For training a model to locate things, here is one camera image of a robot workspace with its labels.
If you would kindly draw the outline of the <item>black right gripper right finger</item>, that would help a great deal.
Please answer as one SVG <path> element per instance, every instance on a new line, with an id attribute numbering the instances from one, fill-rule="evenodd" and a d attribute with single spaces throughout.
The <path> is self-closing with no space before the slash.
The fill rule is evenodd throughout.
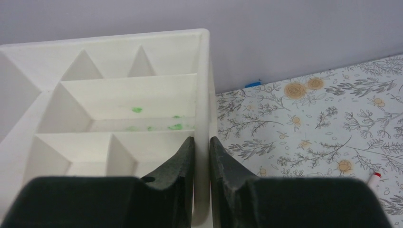
<path id="1" fill-rule="evenodd" d="M 215 228 L 388 228 L 373 191 L 354 178 L 263 178 L 210 140 Z"/>

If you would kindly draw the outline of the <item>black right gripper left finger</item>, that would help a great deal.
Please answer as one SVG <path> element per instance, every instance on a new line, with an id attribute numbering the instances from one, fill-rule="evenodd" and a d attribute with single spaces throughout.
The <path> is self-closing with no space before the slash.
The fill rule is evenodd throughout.
<path id="1" fill-rule="evenodd" d="M 38 177 L 19 192 L 3 228 L 189 228 L 195 140 L 147 175 Z"/>

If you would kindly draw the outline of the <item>white plastic drawer unit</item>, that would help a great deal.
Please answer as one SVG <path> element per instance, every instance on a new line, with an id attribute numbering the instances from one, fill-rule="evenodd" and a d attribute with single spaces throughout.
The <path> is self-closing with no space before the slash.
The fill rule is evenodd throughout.
<path id="1" fill-rule="evenodd" d="M 193 137 L 192 227 L 211 228 L 216 134 L 207 29 L 0 47 L 1 218 L 33 178 L 140 178 Z"/>

